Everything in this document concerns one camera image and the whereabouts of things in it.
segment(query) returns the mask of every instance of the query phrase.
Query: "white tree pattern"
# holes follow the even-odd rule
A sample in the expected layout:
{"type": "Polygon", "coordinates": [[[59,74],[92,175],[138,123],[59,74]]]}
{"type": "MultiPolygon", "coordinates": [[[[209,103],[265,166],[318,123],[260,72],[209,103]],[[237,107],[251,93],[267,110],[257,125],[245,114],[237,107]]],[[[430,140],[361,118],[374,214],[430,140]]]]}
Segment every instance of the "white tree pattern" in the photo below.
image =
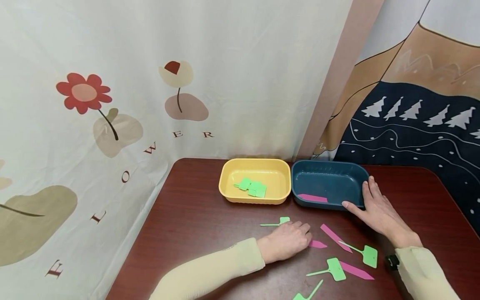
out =
{"type": "Polygon", "coordinates": [[[393,107],[388,111],[387,115],[384,117],[386,121],[388,121],[389,118],[395,117],[396,112],[398,111],[398,107],[400,106],[400,103],[402,103],[403,97],[400,97],[400,99],[393,105],[393,107]]]}
{"type": "Polygon", "coordinates": [[[447,107],[445,107],[441,112],[439,112],[438,115],[431,117],[428,121],[423,121],[423,123],[427,123],[428,127],[433,127],[434,125],[442,125],[443,120],[445,119],[445,115],[448,112],[449,106],[450,104],[447,105],[447,107]]]}
{"type": "Polygon", "coordinates": [[[467,129],[467,124],[470,124],[470,118],[472,117],[474,109],[474,107],[470,107],[470,109],[462,111],[458,115],[445,122],[445,124],[448,124],[448,127],[458,126],[461,129],[467,129]]]}
{"type": "Polygon", "coordinates": [[[419,112],[419,109],[421,108],[421,104],[420,102],[422,102],[423,100],[419,100],[417,103],[415,103],[414,105],[412,105],[412,107],[410,107],[409,109],[407,109],[403,115],[401,115],[400,117],[403,118],[403,121],[405,121],[406,119],[414,119],[416,120],[417,119],[417,114],[419,112]]]}
{"type": "Polygon", "coordinates": [[[379,101],[373,103],[373,105],[367,106],[366,109],[362,110],[365,113],[365,117],[379,117],[380,112],[382,111],[382,106],[384,105],[384,99],[386,97],[382,97],[379,101]]]}
{"type": "Polygon", "coordinates": [[[480,139],[480,129],[477,132],[472,132],[471,135],[475,136],[476,139],[480,139]]]}

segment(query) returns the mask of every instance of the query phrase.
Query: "plastic tray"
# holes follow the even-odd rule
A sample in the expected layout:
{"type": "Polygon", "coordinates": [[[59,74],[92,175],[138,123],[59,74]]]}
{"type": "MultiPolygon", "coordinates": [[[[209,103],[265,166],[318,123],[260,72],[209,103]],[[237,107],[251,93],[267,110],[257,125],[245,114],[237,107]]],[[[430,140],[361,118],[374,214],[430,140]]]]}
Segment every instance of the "plastic tray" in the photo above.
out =
{"type": "Polygon", "coordinates": [[[223,165],[218,189],[230,202],[252,204],[281,204],[291,191],[290,167],[280,159],[235,158],[223,165]],[[260,181],[267,186],[265,197],[249,196],[234,187],[243,178],[260,181]]]}
{"type": "Polygon", "coordinates": [[[306,207],[345,210],[342,201],[347,200],[364,208],[362,183],[368,176],[357,164],[300,160],[292,166],[292,191],[295,201],[306,207]],[[306,200],[306,196],[299,196],[305,194],[318,198],[306,200]]]}

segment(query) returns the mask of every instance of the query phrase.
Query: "person's left hand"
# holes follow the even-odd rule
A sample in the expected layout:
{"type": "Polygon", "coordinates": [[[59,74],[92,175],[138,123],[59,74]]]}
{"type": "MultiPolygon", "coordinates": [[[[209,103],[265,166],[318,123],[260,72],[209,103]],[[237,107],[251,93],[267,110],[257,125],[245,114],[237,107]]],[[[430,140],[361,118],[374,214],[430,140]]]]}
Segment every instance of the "person's left hand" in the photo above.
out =
{"type": "Polygon", "coordinates": [[[269,235],[257,240],[260,253],[265,264],[288,259],[304,250],[312,241],[312,234],[308,232],[310,225],[287,222],[280,225],[269,235]]]}

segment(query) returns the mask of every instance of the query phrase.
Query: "red flower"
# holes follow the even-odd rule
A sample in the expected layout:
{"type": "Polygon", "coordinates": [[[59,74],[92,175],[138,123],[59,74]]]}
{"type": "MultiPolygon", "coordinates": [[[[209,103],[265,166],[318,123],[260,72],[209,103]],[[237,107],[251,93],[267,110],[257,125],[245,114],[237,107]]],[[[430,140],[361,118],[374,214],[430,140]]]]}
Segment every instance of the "red flower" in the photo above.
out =
{"type": "Polygon", "coordinates": [[[65,96],[65,107],[68,109],[77,108],[79,114],[83,115],[89,108],[101,109],[100,102],[112,102],[112,98],[105,93],[110,91],[108,86],[102,85],[102,79],[91,74],[87,80],[77,73],[67,75],[68,82],[59,82],[57,91],[65,96]]]}

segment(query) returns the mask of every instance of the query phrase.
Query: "pink pointed stake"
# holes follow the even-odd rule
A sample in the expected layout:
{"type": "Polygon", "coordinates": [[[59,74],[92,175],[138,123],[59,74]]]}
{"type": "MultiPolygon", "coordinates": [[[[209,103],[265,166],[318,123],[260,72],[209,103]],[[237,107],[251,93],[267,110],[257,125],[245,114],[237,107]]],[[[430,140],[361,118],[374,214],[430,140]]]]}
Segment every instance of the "pink pointed stake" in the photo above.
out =
{"type": "Polygon", "coordinates": [[[336,235],[330,228],[328,228],[327,225],[322,224],[320,226],[320,229],[323,230],[332,240],[334,240],[335,243],[337,243],[340,247],[342,247],[343,250],[353,253],[349,247],[338,242],[339,240],[340,241],[343,241],[343,240],[338,235],[336,235]]]}
{"type": "Polygon", "coordinates": [[[365,279],[365,280],[375,280],[370,274],[368,274],[367,272],[363,271],[363,270],[360,270],[352,265],[349,265],[347,263],[344,263],[344,262],[340,262],[340,266],[342,266],[342,269],[347,272],[347,273],[350,273],[352,275],[355,275],[356,277],[360,277],[361,279],[365,279]]]}
{"type": "Polygon", "coordinates": [[[327,203],[327,198],[320,196],[313,196],[308,194],[299,194],[299,197],[303,200],[312,201],[312,202],[324,202],[327,203]]]}
{"type": "Polygon", "coordinates": [[[326,248],[327,245],[325,245],[324,243],[320,242],[319,240],[312,240],[310,242],[310,244],[308,244],[309,247],[314,247],[314,248],[318,248],[318,249],[323,249],[323,248],[326,248]]]}

